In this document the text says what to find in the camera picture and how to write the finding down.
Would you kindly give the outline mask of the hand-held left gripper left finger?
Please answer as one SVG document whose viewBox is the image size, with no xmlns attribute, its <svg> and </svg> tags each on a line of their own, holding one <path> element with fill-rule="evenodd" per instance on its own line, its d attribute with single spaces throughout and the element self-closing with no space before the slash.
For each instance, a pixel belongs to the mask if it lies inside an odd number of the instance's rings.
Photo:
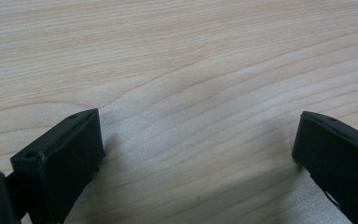
<svg viewBox="0 0 358 224">
<path fill-rule="evenodd" d="M 62 120 L 10 158 L 16 214 L 62 224 L 104 157 L 96 108 Z"/>
</svg>

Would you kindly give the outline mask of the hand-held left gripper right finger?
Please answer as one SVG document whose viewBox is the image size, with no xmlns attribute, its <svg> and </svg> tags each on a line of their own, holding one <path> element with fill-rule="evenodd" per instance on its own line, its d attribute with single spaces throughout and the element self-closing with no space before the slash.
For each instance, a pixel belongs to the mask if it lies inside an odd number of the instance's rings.
<svg viewBox="0 0 358 224">
<path fill-rule="evenodd" d="M 358 130 L 326 115 L 301 114 L 292 151 L 327 199 L 358 224 Z"/>
</svg>

